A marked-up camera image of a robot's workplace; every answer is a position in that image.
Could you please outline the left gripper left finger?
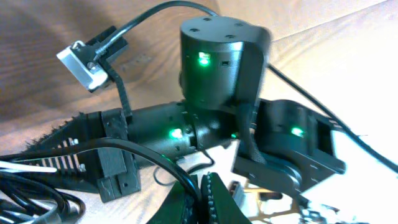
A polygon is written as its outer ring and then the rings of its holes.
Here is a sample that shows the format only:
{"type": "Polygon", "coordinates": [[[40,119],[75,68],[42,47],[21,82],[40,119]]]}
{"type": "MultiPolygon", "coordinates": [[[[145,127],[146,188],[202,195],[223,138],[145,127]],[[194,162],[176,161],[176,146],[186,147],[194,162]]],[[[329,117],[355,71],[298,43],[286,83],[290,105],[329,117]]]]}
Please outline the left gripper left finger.
{"type": "Polygon", "coordinates": [[[193,197],[176,182],[147,224],[189,224],[193,221],[193,197]]]}

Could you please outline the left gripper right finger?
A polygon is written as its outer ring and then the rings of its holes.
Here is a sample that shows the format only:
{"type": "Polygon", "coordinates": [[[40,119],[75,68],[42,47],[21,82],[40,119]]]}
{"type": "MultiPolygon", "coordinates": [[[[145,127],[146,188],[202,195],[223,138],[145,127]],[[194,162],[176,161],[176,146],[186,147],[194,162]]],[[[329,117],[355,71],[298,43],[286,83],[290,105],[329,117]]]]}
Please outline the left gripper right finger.
{"type": "Polygon", "coordinates": [[[201,178],[203,219],[208,224],[251,224],[215,172],[201,178]]]}

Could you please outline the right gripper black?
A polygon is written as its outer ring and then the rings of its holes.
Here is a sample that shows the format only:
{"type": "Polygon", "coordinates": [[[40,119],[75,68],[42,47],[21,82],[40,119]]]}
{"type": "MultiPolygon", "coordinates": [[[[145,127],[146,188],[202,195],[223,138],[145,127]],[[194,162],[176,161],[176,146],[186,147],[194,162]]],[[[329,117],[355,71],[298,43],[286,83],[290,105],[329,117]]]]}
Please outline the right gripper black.
{"type": "Polygon", "coordinates": [[[12,162],[55,168],[49,174],[27,174],[52,187],[98,193],[106,203],[141,190],[134,154],[103,147],[101,138],[127,140],[127,122],[122,109],[79,113],[12,155],[12,162]]]}

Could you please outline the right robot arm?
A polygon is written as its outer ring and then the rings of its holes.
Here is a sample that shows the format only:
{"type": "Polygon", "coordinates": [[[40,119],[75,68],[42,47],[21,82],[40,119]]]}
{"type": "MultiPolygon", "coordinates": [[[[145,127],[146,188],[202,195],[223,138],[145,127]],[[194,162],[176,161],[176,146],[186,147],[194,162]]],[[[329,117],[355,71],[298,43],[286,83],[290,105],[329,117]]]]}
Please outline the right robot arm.
{"type": "Polygon", "coordinates": [[[233,172],[275,192],[299,197],[346,172],[331,132],[348,127],[321,106],[314,112],[290,100],[259,97],[269,68],[267,29],[225,16],[196,17],[180,26],[184,99],[132,110],[124,83],[110,61],[127,46],[123,35],[141,22],[109,27],[87,42],[77,41],[58,58],[90,92],[115,83],[121,107],[79,114],[24,152],[8,156],[29,166],[17,178],[27,193],[51,195],[53,210],[39,223],[69,222],[61,189],[95,192],[109,202],[137,192],[138,170],[155,164],[176,178],[151,223],[247,223],[215,172],[199,179],[177,160],[239,140],[233,172]]]}

